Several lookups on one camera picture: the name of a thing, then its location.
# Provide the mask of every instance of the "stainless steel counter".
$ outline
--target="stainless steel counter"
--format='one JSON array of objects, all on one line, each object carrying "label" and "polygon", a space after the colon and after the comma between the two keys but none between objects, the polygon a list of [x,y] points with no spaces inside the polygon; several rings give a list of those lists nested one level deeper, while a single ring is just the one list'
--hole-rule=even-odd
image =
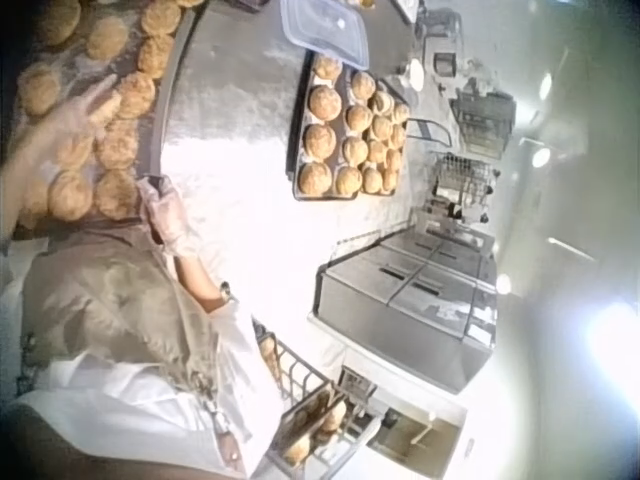
[{"label": "stainless steel counter", "polygon": [[[363,16],[372,69],[384,75],[406,60],[410,29],[378,3]],[[318,267],[348,253],[343,240],[371,242],[406,222],[422,204],[427,150],[407,144],[393,197],[296,202],[285,163],[304,55],[284,37],[278,0],[257,15],[211,2],[176,79],[162,171],[182,191],[209,273],[313,364],[335,344],[304,320]]]}]

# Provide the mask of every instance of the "clear plastic lid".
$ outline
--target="clear plastic lid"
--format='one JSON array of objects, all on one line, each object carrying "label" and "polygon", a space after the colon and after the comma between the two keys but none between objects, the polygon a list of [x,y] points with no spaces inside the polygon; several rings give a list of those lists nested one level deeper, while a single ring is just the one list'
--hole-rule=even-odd
[{"label": "clear plastic lid", "polygon": [[369,68],[369,44],[362,17],[336,0],[281,0],[282,27],[294,44],[339,58],[358,70]]}]

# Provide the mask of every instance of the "worker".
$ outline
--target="worker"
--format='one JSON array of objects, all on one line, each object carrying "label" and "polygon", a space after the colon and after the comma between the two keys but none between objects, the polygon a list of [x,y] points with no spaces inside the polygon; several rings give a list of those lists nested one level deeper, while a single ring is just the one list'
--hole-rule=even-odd
[{"label": "worker", "polygon": [[[5,245],[47,152],[99,134],[89,116],[114,81],[12,148],[0,171]],[[280,392],[251,316],[205,271],[171,181],[138,186],[148,223],[52,236],[3,292],[0,457],[19,463],[18,478],[246,478],[278,428]]]}]

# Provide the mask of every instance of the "wire shelf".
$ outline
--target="wire shelf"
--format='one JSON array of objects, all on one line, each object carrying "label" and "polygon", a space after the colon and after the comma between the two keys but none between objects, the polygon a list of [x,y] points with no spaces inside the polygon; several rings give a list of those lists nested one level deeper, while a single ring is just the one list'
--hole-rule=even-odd
[{"label": "wire shelf", "polygon": [[310,456],[300,465],[291,466],[281,455],[280,449],[275,446],[269,449],[267,458],[289,478],[330,479],[353,457],[360,447],[366,445],[375,436],[380,428],[382,417],[369,409],[361,400],[354,398],[344,389],[335,385],[334,382],[278,340],[276,340],[276,357],[280,367],[278,386],[286,407],[283,418],[328,385],[335,392],[334,399],[338,399],[336,401],[347,400],[348,409],[340,428],[330,442],[327,445],[316,446]]}]

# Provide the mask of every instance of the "plastic glove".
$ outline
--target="plastic glove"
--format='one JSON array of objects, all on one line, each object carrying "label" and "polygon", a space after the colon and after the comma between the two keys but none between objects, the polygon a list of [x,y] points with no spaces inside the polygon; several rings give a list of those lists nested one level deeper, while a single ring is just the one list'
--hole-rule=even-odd
[{"label": "plastic glove", "polygon": [[49,150],[57,148],[70,136],[87,133],[99,135],[99,127],[91,121],[91,113],[108,99],[108,93],[117,78],[115,74],[109,75],[82,95],[56,107],[18,139],[15,151],[27,152],[24,155],[30,160],[44,161]]},{"label": "plastic glove", "polygon": [[197,238],[189,227],[180,194],[169,177],[162,177],[159,189],[151,185],[148,178],[143,178],[138,182],[138,189],[149,223],[160,235],[165,252],[174,257],[197,256]]},{"label": "plastic glove", "polygon": [[91,113],[108,99],[107,94],[117,79],[117,75],[112,74],[93,84],[82,95],[73,97],[54,109],[43,123],[62,136],[93,133],[96,125],[91,121]]}]

